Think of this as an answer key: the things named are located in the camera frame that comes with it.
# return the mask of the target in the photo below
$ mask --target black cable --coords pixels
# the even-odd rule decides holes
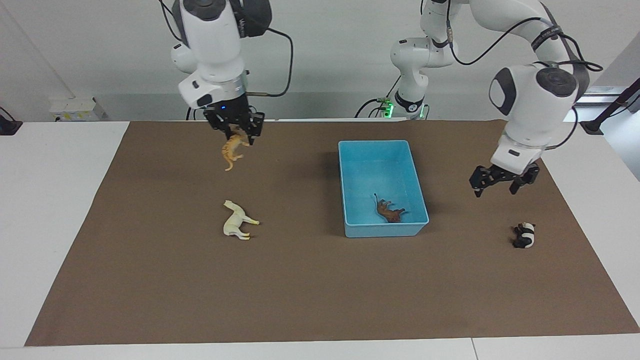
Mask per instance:
[[[370,104],[370,103],[372,103],[372,102],[376,102],[376,101],[378,101],[378,100],[377,100],[377,99],[371,99],[371,100],[369,100],[369,101],[365,102],[365,103],[360,107],[360,109],[358,109],[358,112],[356,113],[356,116],[354,116],[354,117],[358,117],[358,116],[360,115],[360,113],[362,112],[362,110],[364,110],[364,108],[365,108],[367,105],[369,105],[369,104]]]
[[[389,97],[389,95],[391,95],[391,92],[394,91],[394,89],[396,88],[396,85],[398,85],[398,81],[400,81],[401,77],[402,77],[402,74],[398,75],[398,78],[396,79],[396,82],[391,86],[391,89],[389,89],[389,92],[387,93],[387,98]],[[376,117],[378,117],[379,114],[380,114],[380,110],[378,110],[378,112],[376,113]]]
[[[173,37],[178,40],[179,42],[182,42],[182,39],[178,37],[178,35],[175,34],[175,32],[173,31],[173,28],[171,27],[171,24],[169,23],[169,17],[166,15],[166,13],[170,13],[171,16],[173,16],[173,13],[171,12],[171,10],[164,4],[164,2],[162,0],[158,0],[160,2],[160,5],[162,6],[162,14],[164,16],[164,21],[166,22],[166,25],[169,27],[169,31],[171,31],[171,35],[173,35]]]
[[[569,141],[571,136],[573,136],[573,133],[575,132],[576,127],[578,127],[579,117],[578,117],[578,110],[575,109],[575,106],[572,106],[571,110],[573,110],[573,113],[575,114],[575,122],[573,123],[573,129],[571,129],[571,133],[569,133],[569,135],[561,143],[547,147],[545,150],[555,150],[560,146],[564,145],[567,141]]]
[[[577,60],[570,60],[570,61],[561,61],[558,64],[576,64],[576,65],[584,65],[588,70],[593,71],[593,72],[600,72],[604,70],[604,67],[596,64],[596,63],[592,63],[590,61],[586,61],[584,59],[584,55],[582,55],[582,50],[580,50],[580,45],[578,45],[578,42],[575,41],[574,38],[570,37],[569,35],[566,34],[560,34],[560,37],[565,38],[567,40],[569,40],[570,42],[573,43],[573,46],[575,46],[575,50],[576,52],[578,52],[578,57],[580,58],[580,61]]]
[[[627,105],[624,109],[622,109],[622,110],[618,111],[617,113],[613,113],[613,114],[609,115],[609,116],[607,117],[607,119],[608,119],[608,118],[610,118],[610,117],[614,117],[614,116],[616,116],[616,115],[620,115],[620,114],[622,114],[623,112],[627,111],[631,106],[633,106],[633,105],[636,103],[636,101],[638,101],[638,99],[640,99],[640,96],[636,97],[636,98],[635,98],[635,99],[634,99],[634,100],[633,100],[629,105]]]
[[[394,83],[394,85],[391,86],[391,90],[389,90],[389,92],[387,93],[387,97],[389,97],[389,95],[391,95],[391,92],[394,91],[394,88],[396,87],[396,85],[398,85],[398,81],[400,81],[401,77],[402,77],[402,74],[400,74],[400,76],[398,76],[398,78],[396,79],[396,82]]]
[[[451,33],[452,33],[453,29],[451,28],[451,21],[449,20],[449,12],[450,11],[451,11],[451,0],[449,0],[449,4],[447,5],[447,29],[451,30]],[[468,62],[468,63],[464,62],[464,61],[461,61],[458,58],[458,55],[456,55],[456,52],[453,49],[453,41],[449,41],[449,48],[451,49],[451,54],[453,55],[453,58],[456,59],[456,61],[458,63],[460,63],[461,65],[465,65],[465,66],[473,65],[473,64],[477,63],[480,59],[484,58],[484,56],[487,55],[489,53],[489,51],[491,51],[496,45],[498,45],[499,42],[502,41],[502,39],[504,39],[507,35],[509,35],[517,27],[519,27],[520,25],[525,24],[525,23],[527,23],[529,21],[534,21],[534,20],[542,20],[542,18],[541,17],[529,17],[528,19],[521,20],[520,22],[518,22],[514,26],[511,26],[504,34],[502,34],[498,38],[498,40],[496,40],[487,50],[485,50],[474,61],[471,61],[471,62]]]
[[[377,111],[378,111],[378,113],[379,113],[379,112],[380,112],[380,110],[384,110],[384,109],[385,109],[385,108],[380,107],[380,108],[375,108],[375,109],[371,110],[371,112],[369,113],[369,117],[371,117],[371,115],[373,115],[373,112],[374,112],[374,111],[376,111],[376,110],[377,110]]]
[[[285,37],[289,41],[289,45],[291,46],[291,57],[289,59],[289,78],[287,79],[287,87],[285,87],[284,91],[279,94],[267,94],[268,97],[280,97],[286,94],[289,91],[289,87],[291,86],[291,76],[293,75],[293,39],[289,35],[278,30],[267,28],[267,31],[280,35],[281,37]]]
[[[289,60],[289,78],[287,79],[287,87],[284,89],[283,92],[280,92],[279,94],[266,94],[266,97],[280,97],[283,96],[284,94],[286,94],[289,91],[289,86],[291,85],[291,77],[293,75],[293,39],[287,35],[286,33],[283,33],[281,31],[272,29],[262,23],[260,23],[259,21],[255,20],[254,18],[250,17],[249,15],[247,15],[247,13],[244,12],[244,9],[242,8],[242,6],[238,7],[234,4],[233,1],[230,2],[231,7],[233,8],[234,11],[239,12],[240,14],[244,15],[244,17],[251,21],[252,23],[260,26],[262,29],[264,29],[265,31],[270,31],[274,34],[280,35],[281,37],[285,37],[287,38],[287,40],[289,41],[289,44],[291,46],[291,58]]]
[[[13,122],[15,122],[15,117],[13,117],[13,115],[11,115],[11,113],[9,111],[6,111],[2,106],[0,106],[0,110],[2,110],[5,114],[9,115],[9,117],[11,118],[11,120]]]

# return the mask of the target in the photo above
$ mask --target toy panda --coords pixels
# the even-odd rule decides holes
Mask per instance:
[[[513,228],[513,232],[518,236],[513,240],[513,247],[517,249],[528,249],[533,246],[533,236],[535,224],[523,222]]]

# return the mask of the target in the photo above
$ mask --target blue plastic bin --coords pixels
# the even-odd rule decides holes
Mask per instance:
[[[343,141],[338,151],[348,238],[414,236],[429,222],[407,141]],[[393,201],[390,209],[406,209],[402,222],[390,224],[378,214],[374,193]]]

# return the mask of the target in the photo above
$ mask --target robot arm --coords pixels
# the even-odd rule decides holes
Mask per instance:
[[[250,10],[255,14],[248,21]],[[227,138],[230,126],[237,125],[253,144],[264,114],[250,110],[240,38],[264,34],[271,22],[269,1],[176,0],[173,15],[183,44],[173,48],[172,58],[180,70],[191,73],[179,85],[182,98],[189,107],[204,109],[210,125]]]
[[[539,59],[506,67],[492,81],[490,100],[508,124],[492,156],[493,166],[478,167],[470,178],[478,197],[487,186],[501,181],[513,181],[511,193],[515,194],[535,180],[539,172],[535,161],[586,91],[589,76],[567,45],[562,29],[538,0],[432,0],[421,20],[427,38],[402,40],[392,50],[392,61],[401,71],[394,102],[408,118],[416,119],[422,107],[428,84],[425,70],[460,62],[454,55],[457,45],[447,13],[453,22],[463,4],[470,5],[482,27],[526,39]]]

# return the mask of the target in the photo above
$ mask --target tabletop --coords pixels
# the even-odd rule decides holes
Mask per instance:
[[[23,348],[127,126],[127,122],[27,123],[15,136],[0,138],[0,183],[5,189],[0,201],[0,359],[472,360],[640,356],[640,334]],[[558,139],[570,126],[561,126]],[[640,279],[633,274],[640,270],[640,242],[634,221],[640,215],[640,183],[604,137],[589,136],[580,130],[563,147],[546,152],[543,160],[637,321]]]

